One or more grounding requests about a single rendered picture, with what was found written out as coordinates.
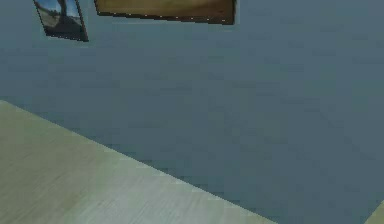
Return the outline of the dark framed landscape picture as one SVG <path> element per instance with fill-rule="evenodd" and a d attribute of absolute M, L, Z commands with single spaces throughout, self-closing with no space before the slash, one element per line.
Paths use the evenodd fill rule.
<path fill-rule="evenodd" d="M 33 0 L 49 37 L 88 42 L 79 0 Z"/>

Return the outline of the brown framed wall picture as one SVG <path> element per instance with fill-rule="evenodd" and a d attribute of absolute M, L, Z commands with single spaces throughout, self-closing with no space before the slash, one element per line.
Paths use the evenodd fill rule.
<path fill-rule="evenodd" d="M 99 16 L 233 25 L 237 0 L 94 0 Z"/>

